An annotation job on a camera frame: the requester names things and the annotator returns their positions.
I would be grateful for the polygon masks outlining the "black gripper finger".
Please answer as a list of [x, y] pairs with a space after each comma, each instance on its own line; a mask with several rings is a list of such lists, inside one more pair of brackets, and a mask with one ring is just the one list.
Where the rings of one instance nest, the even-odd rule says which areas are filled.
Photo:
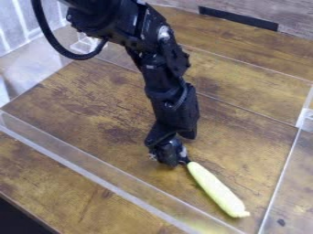
[[187, 149], [178, 138], [155, 144], [150, 148], [150, 158], [170, 167], [176, 167], [179, 164], [186, 165], [191, 161]]

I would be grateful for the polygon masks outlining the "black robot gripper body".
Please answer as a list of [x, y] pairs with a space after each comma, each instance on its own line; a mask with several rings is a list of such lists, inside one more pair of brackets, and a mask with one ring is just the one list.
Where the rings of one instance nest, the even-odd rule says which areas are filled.
[[140, 71], [146, 82], [144, 92], [155, 115], [144, 145], [152, 148], [176, 134], [194, 139], [199, 120], [195, 87], [164, 64], [141, 64]]

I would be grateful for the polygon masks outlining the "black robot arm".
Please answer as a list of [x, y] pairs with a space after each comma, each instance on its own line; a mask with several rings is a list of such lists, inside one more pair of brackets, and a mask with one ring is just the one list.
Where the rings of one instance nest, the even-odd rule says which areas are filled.
[[183, 75], [190, 55], [176, 42], [163, 15], [143, 0], [61, 0], [71, 26], [89, 37], [124, 47], [144, 79], [155, 123], [144, 145], [150, 156], [171, 167], [186, 163], [180, 138], [196, 136], [195, 87]]

